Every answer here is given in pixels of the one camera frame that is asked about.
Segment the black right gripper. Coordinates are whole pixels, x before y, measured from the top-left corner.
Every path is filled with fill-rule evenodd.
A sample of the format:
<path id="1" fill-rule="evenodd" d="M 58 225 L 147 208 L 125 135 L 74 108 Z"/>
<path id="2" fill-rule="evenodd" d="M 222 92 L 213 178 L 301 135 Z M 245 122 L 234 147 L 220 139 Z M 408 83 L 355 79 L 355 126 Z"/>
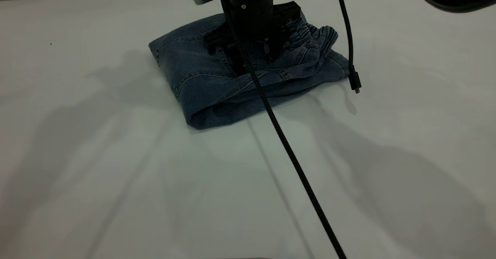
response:
<path id="1" fill-rule="evenodd" d="M 262 41 L 265 43 L 266 60 L 277 60 L 287 40 L 291 36 L 288 23 L 301 17 L 301 8 L 295 2 L 268 5 L 263 3 L 256 10 L 247 5 L 229 5 L 230 16 L 239 39 L 242 42 Z M 253 61 L 250 54 L 239 53 L 234 35 L 228 22 L 224 22 L 205 37 L 205 48 L 213 54 L 218 48 L 234 49 L 229 52 L 229 61 L 236 76 L 250 75 Z"/>

